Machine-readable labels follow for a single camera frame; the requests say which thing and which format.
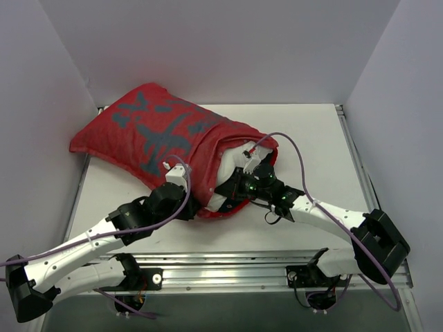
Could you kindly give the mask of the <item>red pillowcase with grey print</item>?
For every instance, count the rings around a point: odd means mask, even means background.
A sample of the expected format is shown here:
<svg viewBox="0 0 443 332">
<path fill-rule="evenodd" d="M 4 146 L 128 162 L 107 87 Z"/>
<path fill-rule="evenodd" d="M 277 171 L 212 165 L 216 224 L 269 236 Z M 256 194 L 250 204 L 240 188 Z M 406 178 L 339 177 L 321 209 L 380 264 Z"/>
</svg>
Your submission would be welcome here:
<svg viewBox="0 0 443 332">
<path fill-rule="evenodd" d="M 206 209 L 215 192 L 221 155 L 247 141 L 255 143 L 262 161 L 275 163 L 278 143 L 273 138 L 148 83 L 96 116 L 71 139 L 69 150 L 111 163 L 151 190 L 165 180 L 163 162 L 177 155 L 191 168 L 191 193 L 201 204 L 198 216 L 211 219 L 235 214 L 248 203 L 226 199 L 218 212 Z"/>
</svg>

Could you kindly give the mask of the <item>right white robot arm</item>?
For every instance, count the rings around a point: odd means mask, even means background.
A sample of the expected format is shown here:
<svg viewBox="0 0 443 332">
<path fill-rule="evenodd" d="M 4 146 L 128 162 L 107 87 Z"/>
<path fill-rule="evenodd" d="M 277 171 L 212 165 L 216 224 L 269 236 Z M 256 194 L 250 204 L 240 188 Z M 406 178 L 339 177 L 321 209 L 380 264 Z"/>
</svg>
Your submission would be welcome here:
<svg viewBox="0 0 443 332">
<path fill-rule="evenodd" d="M 384 211 L 358 212 L 320 202 L 279 180 L 270 164 L 257 166 L 251 174 L 238 167 L 215 191 L 234 201 L 259 199 L 281 219 L 319 228 L 348 242 L 346 249 L 325 249 L 308 267 L 308 279 L 318 286 L 351 274 L 386 285 L 410 252 Z"/>
</svg>

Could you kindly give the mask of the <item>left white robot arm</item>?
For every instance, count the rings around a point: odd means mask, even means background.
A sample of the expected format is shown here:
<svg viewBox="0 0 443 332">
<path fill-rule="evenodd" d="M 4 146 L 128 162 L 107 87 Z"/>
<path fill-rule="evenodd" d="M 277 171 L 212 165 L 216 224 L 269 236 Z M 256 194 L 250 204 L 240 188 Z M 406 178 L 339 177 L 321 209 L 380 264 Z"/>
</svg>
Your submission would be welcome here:
<svg viewBox="0 0 443 332">
<path fill-rule="evenodd" d="M 144 272 L 133 255 L 120 249 L 150 237 L 166 221 L 193 219 L 200 207 L 191 192 L 164 183 L 48 252 L 9 258 L 6 287 L 17 321 L 34 320 L 54 304 L 97 288 L 139 293 L 159 290 L 161 271 Z"/>
</svg>

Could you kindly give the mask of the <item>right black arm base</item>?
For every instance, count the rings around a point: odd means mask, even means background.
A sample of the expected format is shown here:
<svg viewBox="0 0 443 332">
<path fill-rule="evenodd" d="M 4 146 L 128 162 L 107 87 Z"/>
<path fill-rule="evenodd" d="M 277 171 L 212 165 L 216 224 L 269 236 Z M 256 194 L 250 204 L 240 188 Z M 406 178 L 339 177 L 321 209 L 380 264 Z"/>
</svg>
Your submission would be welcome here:
<svg viewBox="0 0 443 332">
<path fill-rule="evenodd" d="M 317 267 L 307 265 L 286 266 L 287 286 L 289 288 L 329 288 L 344 287 L 346 279 L 339 276 L 326 277 Z"/>
</svg>

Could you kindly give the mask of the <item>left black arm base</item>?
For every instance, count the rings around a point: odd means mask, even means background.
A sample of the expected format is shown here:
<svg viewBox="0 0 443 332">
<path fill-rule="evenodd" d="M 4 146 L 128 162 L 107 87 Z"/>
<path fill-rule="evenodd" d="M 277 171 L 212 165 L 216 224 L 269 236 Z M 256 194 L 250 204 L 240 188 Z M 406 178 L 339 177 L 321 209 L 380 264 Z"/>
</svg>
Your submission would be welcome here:
<svg viewBox="0 0 443 332">
<path fill-rule="evenodd" d="M 128 253 L 114 255 L 123 267 L 124 279 L 113 286 L 114 291 L 159 291 L 162 289 L 163 269 L 143 268 L 137 260 Z"/>
</svg>

